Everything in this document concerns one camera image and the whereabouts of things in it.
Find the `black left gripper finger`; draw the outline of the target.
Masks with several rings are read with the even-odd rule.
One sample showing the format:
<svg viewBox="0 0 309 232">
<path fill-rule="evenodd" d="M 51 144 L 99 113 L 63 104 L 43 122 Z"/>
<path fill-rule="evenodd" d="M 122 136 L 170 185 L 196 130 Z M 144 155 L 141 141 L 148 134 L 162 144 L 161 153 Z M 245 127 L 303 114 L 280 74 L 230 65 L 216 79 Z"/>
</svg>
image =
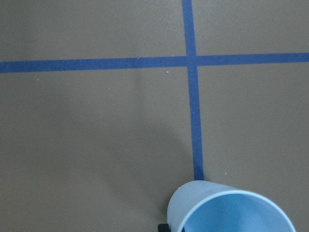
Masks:
<svg viewBox="0 0 309 232">
<path fill-rule="evenodd" d="M 168 224 L 158 224 L 157 226 L 158 232 L 170 232 L 170 228 Z"/>
</svg>

